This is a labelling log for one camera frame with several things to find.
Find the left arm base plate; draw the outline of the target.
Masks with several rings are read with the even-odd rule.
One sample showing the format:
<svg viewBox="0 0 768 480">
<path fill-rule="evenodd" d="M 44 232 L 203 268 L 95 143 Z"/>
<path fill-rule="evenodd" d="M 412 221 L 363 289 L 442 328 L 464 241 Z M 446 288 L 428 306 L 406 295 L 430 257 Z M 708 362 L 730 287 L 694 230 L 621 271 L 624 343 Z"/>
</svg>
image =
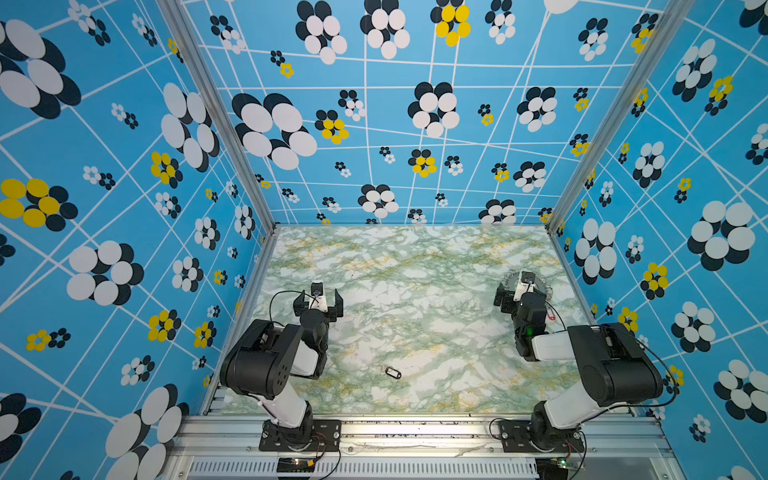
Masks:
<svg viewBox="0 0 768 480">
<path fill-rule="evenodd" d="M 338 452 L 342 422 L 334 419 L 311 420 L 296 428 L 277 426 L 271 421 L 262 425 L 258 449 L 261 452 Z"/>
</svg>

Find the metal keyring disc with rings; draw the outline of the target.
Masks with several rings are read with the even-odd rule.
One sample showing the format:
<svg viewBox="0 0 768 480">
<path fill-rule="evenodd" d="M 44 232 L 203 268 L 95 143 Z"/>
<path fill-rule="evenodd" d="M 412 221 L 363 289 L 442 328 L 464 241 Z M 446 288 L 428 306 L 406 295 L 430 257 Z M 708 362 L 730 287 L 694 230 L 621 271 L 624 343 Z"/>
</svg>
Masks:
<svg viewBox="0 0 768 480">
<path fill-rule="evenodd" d="M 519 278 L 519 274 L 520 274 L 521 271 L 530 271 L 530 272 L 533 272 L 536 275 L 535 290 L 533 292 L 529 292 L 529 293 L 543 294 L 545 296 L 546 300 L 550 300 L 552 298 L 552 288 L 550 287 L 550 285 L 545 281 L 545 279 L 543 277 L 541 277 L 536 272 L 531 271 L 531 270 L 514 270 L 514 269 L 512 269 L 512 270 L 510 270 L 507 273 L 507 275 L 505 276 L 505 278 L 502 281 L 502 283 L 507 288 L 514 288 L 516 286 L 516 284 L 518 283 L 518 278 Z"/>
</svg>

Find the black key tag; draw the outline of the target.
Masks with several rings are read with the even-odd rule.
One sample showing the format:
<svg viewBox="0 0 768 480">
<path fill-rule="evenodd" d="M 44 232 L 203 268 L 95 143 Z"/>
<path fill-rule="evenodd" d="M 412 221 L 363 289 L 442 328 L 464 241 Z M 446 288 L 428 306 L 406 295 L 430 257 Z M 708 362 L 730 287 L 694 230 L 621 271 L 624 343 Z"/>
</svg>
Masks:
<svg viewBox="0 0 768 480">
<path fill-rule="evenodd" d="M 393 367 L 386 367 L 384 372 L 387 376 L 395 380 L 400 380 L 402 378 L 402 373 Z"/>
</svg>

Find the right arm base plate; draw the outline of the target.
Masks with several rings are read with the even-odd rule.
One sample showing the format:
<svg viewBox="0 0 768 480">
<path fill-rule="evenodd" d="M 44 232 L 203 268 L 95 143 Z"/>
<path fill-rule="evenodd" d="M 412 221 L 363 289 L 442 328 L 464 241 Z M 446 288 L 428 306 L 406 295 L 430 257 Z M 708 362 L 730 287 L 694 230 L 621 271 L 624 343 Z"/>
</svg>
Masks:
<svg viewBox="0 0 768 480">
<path fill-rule="evenodd" d="M 502 419 L 495 423 L 505 453 L 568 454 L 583 452 L 585 445 L 575 429 L 559 430 L 546 422 Z"/>
</svg>

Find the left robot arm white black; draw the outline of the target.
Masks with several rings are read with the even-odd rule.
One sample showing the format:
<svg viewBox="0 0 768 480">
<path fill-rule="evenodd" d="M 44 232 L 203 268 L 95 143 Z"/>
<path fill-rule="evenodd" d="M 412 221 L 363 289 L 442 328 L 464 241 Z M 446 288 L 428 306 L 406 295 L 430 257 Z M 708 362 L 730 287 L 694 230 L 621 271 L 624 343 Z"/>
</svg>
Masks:
<svg viewBox="0 0 768 480">
<path fill-rule="evenodd" d="M 339 420 L 316 420 L 309 401 L 299 396 L 290 379 L 317 380 L 328 358 L 329 327 L 344 313 L 338 292 L 328 302 L 322 285 L 301 291 L 293 302 L 297 324 L 279 325 L 256 319 L 235 342 L 220 369 L 220 383 L 253 401 L 267 415 L 259 450 L 337 452 Z"/>
</svg>

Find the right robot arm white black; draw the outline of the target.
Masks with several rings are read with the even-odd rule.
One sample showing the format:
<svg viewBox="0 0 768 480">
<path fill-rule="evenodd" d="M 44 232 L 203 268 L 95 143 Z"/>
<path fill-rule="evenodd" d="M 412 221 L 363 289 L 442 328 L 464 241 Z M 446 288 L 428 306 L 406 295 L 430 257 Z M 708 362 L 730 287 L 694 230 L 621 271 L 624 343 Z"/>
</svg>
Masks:
<svg viewBox="0 0 768 480">
<path fill-rule="evenodd" d="M 572 439 L 583 423 L 613 408 L 633 408 L 661 396 L 660 372 L 620 324 L 575 325 L 549 333 L 546 294 L 533 283 L 523 282 L 513 290 L 499 285 L 493 304 L 511 316 L 522 358 L 573 360 L 578 368 L 579 379 L 571 387 L 535 405 L 529 438 L 536 448 L 553 450 Z"/>
</svg>

